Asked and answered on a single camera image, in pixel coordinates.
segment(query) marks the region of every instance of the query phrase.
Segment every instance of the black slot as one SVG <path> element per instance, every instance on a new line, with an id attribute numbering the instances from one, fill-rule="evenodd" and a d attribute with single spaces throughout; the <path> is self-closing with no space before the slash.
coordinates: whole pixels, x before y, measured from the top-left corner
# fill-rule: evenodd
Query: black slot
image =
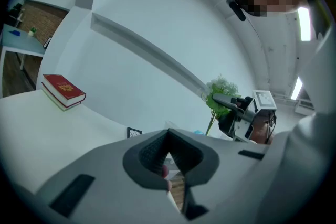
<path id="1" fill-rule="evenodd" d="M 212 148 L 174 129 L 163 130 L 131 147 L 122 163 L 129 177 L 140 186 L 167 190 L 167 181 L 161 174 L 168 152 L 190 186 L 207 183 L 219 166 L 218 154 Z"/>
<path id="2" fill-rule="evenodd" d="M 253 159 L 259 159 L 259 160 L 262 160 L 262 158 L 264 157 L 264 154 L 262 153 L 257 153 L 257 152 L 247 151 L 247 150 L 239 151 L 238 154 L 246 156 L 246 157 L 250 157 Z"/>
<path id="3" fill-rule="evenodd" d="M 94 177 L 89 175 L 77 176 L 50 204 L 50 207 L 62 216 L 69 217 L 93 181 Z"/>
<path id="4" fill-rule="evenodd" d="M 188 186 L 185 186 L 182 214 L 184 214 L 188 220 L 193 220 L 205 213 L 208 213 L 208 209 L 202 205 L 197 205 Z"/>

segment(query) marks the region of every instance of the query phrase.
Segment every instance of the blue object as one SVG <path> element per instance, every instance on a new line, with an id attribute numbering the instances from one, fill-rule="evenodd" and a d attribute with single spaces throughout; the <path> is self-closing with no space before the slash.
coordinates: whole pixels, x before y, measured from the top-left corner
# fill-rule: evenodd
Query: blue object
<path id="1" fill-rule="evenodd" d="M 205 135 L 205 133 L 203 133 L 203 132 L 202 132 L 202 131 L 200 131 L 200 130 L 196 130 L 196 131 L 194 131 L 194 134 Z"/>
<path id="2" fill-rule="evenodd" d="M 12 33 L 12 34 L 15 35 L 15 36 L 18 36 L 18 37 L 20 36 L 20 32 L 17 31 L 17 30 L 8 31 L 8 32 Z"/>

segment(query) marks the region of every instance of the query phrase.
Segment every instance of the ceiling light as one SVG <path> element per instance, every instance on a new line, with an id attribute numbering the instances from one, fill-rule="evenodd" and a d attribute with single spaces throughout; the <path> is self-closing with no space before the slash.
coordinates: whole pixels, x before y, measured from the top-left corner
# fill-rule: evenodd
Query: ceiling light
<path id="1" fill-rule="evenodd" d="M 297 81 L 296 81 L 295 88 L 293 90 L 292 97 L 291 97 L 292 100 L 296 100 L 296 98 L 298 97 L 298 95 L 301 91 L 301 88 L 302 88 L 302 81 L 300 80 L 300 78 L 298 78 Z"/>
<path id="2" fill-rule="evenodd" d="M 301 41 L 310 41 L 310 17 L 309 10 L 307 8 L 299 8 L 299 19 L 301 27 Z"/>

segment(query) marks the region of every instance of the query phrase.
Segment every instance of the white table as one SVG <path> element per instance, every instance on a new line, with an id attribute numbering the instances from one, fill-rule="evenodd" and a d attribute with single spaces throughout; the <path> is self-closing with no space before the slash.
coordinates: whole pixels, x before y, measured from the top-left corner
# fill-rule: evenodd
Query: white table
<path id="1" fill-rule="evenodd" d="M 13 30 L 20 32 L 20 36 L 15 36 L 9 32 Z M 2 76 L 4 70 L 5 55 L 7 51 L 17 52 L 24 55 L 20 66 L 20 69 L 22 70 L 26 55 L 43 57 L 46 50 L 35 37 L 31 37 L 30 35 L 28 35 L 27 32 L 19 30 L 13 26 L 4 24 L 2 32 L 2 52 L 0 56 L 0 98 L 3 97 Z"/>
<path id="2" fill-rule="evenodd" d="M 84 153 L 126 139 L 126 127 L 80 104 L 63 112 L 42 90 L 0 99 L 0 153 L 32 193 Z"/>

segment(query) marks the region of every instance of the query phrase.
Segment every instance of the green plant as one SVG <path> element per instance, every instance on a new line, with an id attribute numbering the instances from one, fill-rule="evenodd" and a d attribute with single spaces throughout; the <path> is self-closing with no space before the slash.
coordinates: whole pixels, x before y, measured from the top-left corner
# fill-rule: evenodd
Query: green plant
<path id="1" fill-rule="evenodd" d="M 230 112 L 230 109 L 218 104 L 212 99 L 213 94 L 222 93 L 225 95 L 232 95 L 235 97 L 240 97 L 240 95 L 238 94 L 238 86 L 235 85 L 234 83 L 228 82 L 225 78 L 222 77 L 222 74 L 219 75 L 216 80 L 214 79 L 211 82 L 208 82 L 206 86 L 207 86 L 207 92 L 202 93 L 202 99 L 211 109 L 211 118 L 209 126 L 205 133 L 205 135 L 208 135 L 215 120 L 219 119 L 222 115 L 226 115 L 227 113 Z"/>

